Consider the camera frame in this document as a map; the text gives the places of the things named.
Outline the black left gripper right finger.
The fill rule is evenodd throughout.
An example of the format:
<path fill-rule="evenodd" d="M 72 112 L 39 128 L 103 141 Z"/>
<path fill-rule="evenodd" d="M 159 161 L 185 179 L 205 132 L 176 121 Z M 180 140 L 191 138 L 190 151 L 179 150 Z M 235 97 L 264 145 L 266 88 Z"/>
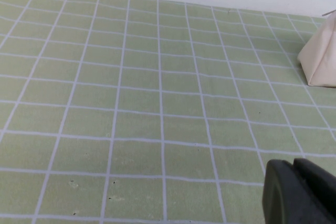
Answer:
<path fill-rule="evenodd" d="M 335 176 L 304 158 L 295 158 L 293 167 L 304 180 L 317 203 L 335 217 Z"/>

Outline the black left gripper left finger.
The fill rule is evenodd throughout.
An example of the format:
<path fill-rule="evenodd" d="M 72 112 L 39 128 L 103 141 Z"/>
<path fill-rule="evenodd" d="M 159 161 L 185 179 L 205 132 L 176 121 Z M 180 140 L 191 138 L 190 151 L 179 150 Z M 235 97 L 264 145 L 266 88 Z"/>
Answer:
<path fill-rule="evenodd" d="M 317 203 L 293 163 L 271 159 L 267 163 L 262 194 L 265 223 L 335 223 Z"/>

